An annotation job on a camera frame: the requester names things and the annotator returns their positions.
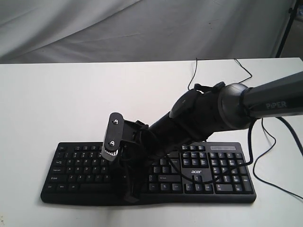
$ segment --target keyboard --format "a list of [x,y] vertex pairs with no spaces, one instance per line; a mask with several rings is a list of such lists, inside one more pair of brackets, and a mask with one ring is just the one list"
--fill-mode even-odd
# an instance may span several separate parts
[[185,176],[182,178],[163,158],[150,167],[140,200],[128,203],[119,198],[113,184],[109,162],[101,156],[102,142],[59,143],[47,174],[41,199],[46,203],[124,206],[158,203],[252,203],[256,199],[246,166],[236,168],[215,183],[215,179],[229,166],[245,160],[239,143],[201,142],[183,145],[182,153],[172,151],[171,161]]

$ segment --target white fabric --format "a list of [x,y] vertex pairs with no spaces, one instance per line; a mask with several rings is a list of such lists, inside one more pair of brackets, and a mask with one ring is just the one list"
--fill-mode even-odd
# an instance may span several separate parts
[[274,57],[294,2],[141,0],[133,4],[136,1],[61,1],[62,9],[57,4],[56,12],[44,19],[47,26],[40,23],[24,38],[16,28],[18,42],[11,42],[12,33],[8,32],[1,60],[43,63]]

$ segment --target shift key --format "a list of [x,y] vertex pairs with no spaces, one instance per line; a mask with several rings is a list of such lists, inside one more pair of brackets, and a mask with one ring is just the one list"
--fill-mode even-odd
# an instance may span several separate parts
[[181,182],[179,175],[159,175],[159,182]]

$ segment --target white table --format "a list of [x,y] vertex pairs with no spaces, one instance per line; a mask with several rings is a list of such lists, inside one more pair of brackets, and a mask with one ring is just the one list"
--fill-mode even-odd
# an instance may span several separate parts
[[[254,76],[247,86],[303,70],[300,59],[240,62]],[[186,92],[194,68],[195,61],[0,65],[0,227],[302,226],[302,202],[254,177],[257,199],[252,205],[108,208],[41,202],[58,142],[102,141],[111,112],[152,124]],[[245,77],[234,60],[199,61],[193,83],[229,84]],[[286,119],[302,138],[303,117]],[[257,174],[303,195],[303,159],[294,140],[277,119],[266,119],[265,126],[277,145],[260,160]],[[209,141],[238,141],[248,158],[247,131],[217,133]],[[260,122],[252,141],[255,157],[270,146]]]

